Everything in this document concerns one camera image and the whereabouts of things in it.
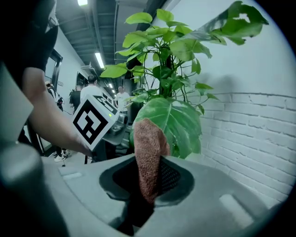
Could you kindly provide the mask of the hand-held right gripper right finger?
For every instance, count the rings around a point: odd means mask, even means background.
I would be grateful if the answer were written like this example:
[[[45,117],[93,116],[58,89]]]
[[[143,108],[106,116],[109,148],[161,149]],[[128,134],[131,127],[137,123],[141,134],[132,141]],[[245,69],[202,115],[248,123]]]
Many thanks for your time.
[[[250,189],[224,172],[167,156],[193,176],[193,189],[175,206],[155,208],[140,237],[253,237],[274,216]]]

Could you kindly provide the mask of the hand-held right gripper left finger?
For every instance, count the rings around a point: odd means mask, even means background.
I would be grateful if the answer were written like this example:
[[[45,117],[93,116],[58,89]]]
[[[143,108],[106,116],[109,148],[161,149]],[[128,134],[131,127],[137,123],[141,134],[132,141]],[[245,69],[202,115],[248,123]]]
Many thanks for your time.
[[[129,160],[133,154],[90,164],[62,167],[42,157],[45,182],[63,217],[69,237],[124,237],[121,223],[125,203],[111,199],[99,183],[107,169]]]

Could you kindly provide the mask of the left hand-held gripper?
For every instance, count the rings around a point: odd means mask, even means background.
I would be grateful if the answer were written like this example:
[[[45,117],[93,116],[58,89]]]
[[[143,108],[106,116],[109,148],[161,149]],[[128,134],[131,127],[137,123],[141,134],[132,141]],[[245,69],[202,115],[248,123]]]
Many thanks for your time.
[[[90,150],[95,150],[103,139],[112,145],[120,145],[125,134],[128,116],[120,113],[109,101],[98,95],[87,95],[78,106],[73,125]]]

